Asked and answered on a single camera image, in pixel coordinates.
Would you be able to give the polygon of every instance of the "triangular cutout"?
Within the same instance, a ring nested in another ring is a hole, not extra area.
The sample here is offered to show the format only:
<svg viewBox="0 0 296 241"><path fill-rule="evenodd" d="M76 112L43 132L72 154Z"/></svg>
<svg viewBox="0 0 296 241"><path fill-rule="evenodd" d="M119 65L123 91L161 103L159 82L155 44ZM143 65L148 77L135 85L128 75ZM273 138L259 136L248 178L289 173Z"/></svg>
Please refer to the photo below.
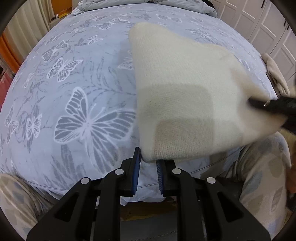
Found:
<svg viewBox="0 0 296 241"><path fill-rule="evenodd" d="M243 213L222 192L217 193L227 222L232 222L243 217Z"/></svg>
<svg viewBox="0 0 296 241"><path fill-rule="evenodd" d="M70 197L69 200L56 212L54 217L65 222L69 222L71 220L78 196L78 193L74 193L73 196Z"/></svg>

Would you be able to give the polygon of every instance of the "beige curtain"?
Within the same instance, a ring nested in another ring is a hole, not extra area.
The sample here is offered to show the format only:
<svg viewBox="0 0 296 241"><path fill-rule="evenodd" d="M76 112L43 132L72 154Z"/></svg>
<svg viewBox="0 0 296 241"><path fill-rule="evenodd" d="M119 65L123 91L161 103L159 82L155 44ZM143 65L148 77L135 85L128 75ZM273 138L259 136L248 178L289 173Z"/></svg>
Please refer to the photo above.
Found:
<svg viewBox="0 0 296 241"><path fill-rule="evenodd" d="M12 17L4 33L20 62L48 33L54 16L51 0L28 0Z"/></svg>

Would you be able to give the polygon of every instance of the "person's leg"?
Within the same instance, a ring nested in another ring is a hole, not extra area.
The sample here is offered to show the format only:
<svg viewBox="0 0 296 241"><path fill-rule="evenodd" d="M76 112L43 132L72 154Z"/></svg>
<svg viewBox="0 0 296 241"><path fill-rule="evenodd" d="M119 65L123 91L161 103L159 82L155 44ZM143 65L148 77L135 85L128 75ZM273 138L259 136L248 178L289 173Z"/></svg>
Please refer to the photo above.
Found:
<svg viewBox="0 0 296 241"><path fill-rule="evenodd" d="M244 182L239 200L271 238L281 230L285 220L286 167L291 167L288 145L277 132L245 146L227 175Z"/></svg>
<svg viewBox="0 0 296 241"><path fill-rule="evenodd" d="M0 207L14 229L26 240L37 217L47 212L52 204L19 178L0 174Z"/></svg>

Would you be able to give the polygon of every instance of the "gray blanket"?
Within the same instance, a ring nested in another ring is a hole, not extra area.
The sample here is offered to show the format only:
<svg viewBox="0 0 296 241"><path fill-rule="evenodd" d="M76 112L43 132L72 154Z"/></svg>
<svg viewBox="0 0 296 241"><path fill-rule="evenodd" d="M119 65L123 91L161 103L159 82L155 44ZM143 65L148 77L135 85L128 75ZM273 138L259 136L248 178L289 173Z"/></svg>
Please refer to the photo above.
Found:
<svg viewBox="0 0 296 241"><path fill-rule="evenodd" d="M214 8L208 6L202 0L151 0L156 4L167 5L177 8L183 8L193 12L208 14L212 17L217 17L217 12ZM106 7L114 7L125 4L147 3L149 0L83 0L82 4L78 5L81 11L89 11Z"/></svg>

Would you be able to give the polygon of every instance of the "silver rivet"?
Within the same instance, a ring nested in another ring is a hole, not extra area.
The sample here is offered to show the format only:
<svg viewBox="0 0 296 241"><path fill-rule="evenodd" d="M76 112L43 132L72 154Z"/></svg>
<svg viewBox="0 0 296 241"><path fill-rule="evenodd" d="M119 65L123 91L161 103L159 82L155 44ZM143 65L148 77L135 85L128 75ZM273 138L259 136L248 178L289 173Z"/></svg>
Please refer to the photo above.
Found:
<svg viewBox="0 0 296 241"><path fill-rule="evenodd" d="M270 103L270 101L267 101L267 102L264 104L264 106L267 106L267 105L269 105L269 103Z"/></svg>
<svg viewBox="0 0 296 241"><path fill-rule="evenodd" d="M124 173L124 170L122 170L122 169L116 169L115 170L115 174L116 175L121 175L121 174L123 174Z"/></svg>
<svg viewBox="0 0 296 241"><path fill-rule="evenodd" d="M180 173L181 173L181 169L179 169L179 168L174 168L174 169L172 170L172 173L173 173L173 174L180 174Z"/></svg>
<svg viewBox="0 0 296 241"><path fill-rule="evenodd" d="M210 183L210 184L214 184L216 182L216 179L213 178L213 177L208 177L207 182Z"/></svg>
<svg viewBox="0 0 296 241"><path fill-rule="evenodd" d="M80 182L81 182L82 184L87 184L87 183L89 183L89 178L84 177L84 178L81 179Z"/></svg>

